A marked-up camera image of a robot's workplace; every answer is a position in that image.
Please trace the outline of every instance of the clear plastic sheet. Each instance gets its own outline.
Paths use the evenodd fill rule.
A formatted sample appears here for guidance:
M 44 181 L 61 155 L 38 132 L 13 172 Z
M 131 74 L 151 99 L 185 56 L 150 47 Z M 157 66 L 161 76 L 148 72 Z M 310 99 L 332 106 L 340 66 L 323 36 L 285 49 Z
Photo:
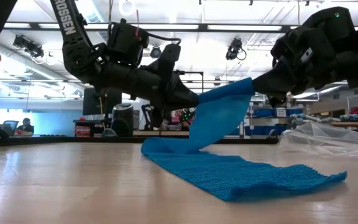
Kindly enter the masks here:
M 294 130 L 285 131 L 281 136 L 280 150 L 358 157 L 358 132 L 309 121 Z

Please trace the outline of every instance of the blue cloth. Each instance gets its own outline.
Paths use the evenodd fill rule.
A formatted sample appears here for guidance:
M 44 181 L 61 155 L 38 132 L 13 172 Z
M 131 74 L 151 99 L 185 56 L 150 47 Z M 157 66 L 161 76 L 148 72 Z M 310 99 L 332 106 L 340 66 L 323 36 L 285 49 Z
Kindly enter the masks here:
M 251 190 L 303 192 L 346 178 L 346 172 L 325 176 L 304 165 L 274 167 L 239 156 L 199 152 L 238 126 L 253 94 L 248 78 L 200 95 L 189 138 L 147 139 L 142 145 L 143 155 L 225 201 L 235 201 Z

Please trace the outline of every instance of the ceiling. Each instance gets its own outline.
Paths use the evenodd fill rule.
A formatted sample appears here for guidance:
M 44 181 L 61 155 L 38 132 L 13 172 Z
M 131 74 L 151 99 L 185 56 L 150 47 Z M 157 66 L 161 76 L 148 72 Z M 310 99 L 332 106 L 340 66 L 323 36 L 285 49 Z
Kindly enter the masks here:
M 126 0 L 115 0 L 112 9 L 112 21 L 125 18 L 128 22 L 137 22 L 136 14 L 130 13 L 131 4 Z M 257 24 L 257 25 L 291 25 L 305 21 L 312 13 L 333 6 L 343 6 L 350 10 L 355 26 L 358 26 L 358 1 L 230 1 L 207 0 L 199 5 L 197 0 L 128 0 L 134 2 L 139 12 L 140 23 L 220 23 L 220 24 Z M 78 0 L 79 11 L 87 18 L 89 23 L 108 21 L 108 0 Z M 8 22 L 56 22 L 50 0 L 18 0 Z M 270 49 L 275 40 L 283 34 L 269 33 L 214 33 L 214 32 L 153 32 L 165 37 L 179 37 L 181 42 L 181 55 L 176 64 L 176 69 L 185 71 L 202 71 L 205 80 L 238 80 L 241 78 L 255 78 L 271 69 L 272 56 Z M 49 60 L 32 60 L 29 54 L 18 50 L 12 45 L 16 35 L 24 35 L 29 40 L 42 44 Z M 104 42 L 100 32 L 88 32 L 94 44 Z M 227 47 L 234 37 L 241 38 L 247 58 L 244 61 L 227 61 L 225 54 Z M 149 49 L 153 45 L 163 47 L 167 42 L 151 39 Z M 3 30 L 0 35 L 0 53 L 13 60 L 17 60 L 27 67 L 23 71 L 10 71 L 0 73 L 0 78 L 16 79 L 56 79 L 74 80 L 63 66 L 62 36 L 59 31 L 36 30 Z M 143 57 L 142 65 L 148 65 L 153 61 L 151 57 Z M 197 74 L 187 75 L 184 78 L 200 80 Z M 1 82 L 9 88 L 16 83 Z M 81 96 L 84 88 L 89 87 L 81 83 L 33 83 L 33 92 L 44 92 L 45 88 L 57 91 L 53 97 Z

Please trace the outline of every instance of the person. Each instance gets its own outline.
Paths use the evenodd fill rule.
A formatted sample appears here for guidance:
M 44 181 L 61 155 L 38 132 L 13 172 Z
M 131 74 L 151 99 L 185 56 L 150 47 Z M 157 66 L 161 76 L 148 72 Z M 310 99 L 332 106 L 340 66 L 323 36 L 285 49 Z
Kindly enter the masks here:
M 33 135 L 34 134 L 34 126 L 31 126 L 29 118 L 23 119 L 23 125 L 17 127 L 16 131 L 21 135 Z

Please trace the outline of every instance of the black cylinder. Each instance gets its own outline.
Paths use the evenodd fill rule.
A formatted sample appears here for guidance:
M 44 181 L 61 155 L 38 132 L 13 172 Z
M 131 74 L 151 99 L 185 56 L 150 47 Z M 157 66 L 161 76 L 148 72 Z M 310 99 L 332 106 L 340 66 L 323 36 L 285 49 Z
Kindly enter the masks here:
M 112 110 L 112 127 L 118 136 L 130 137 L 134 132 L 134 107 L 130 103 L 121 103 Z

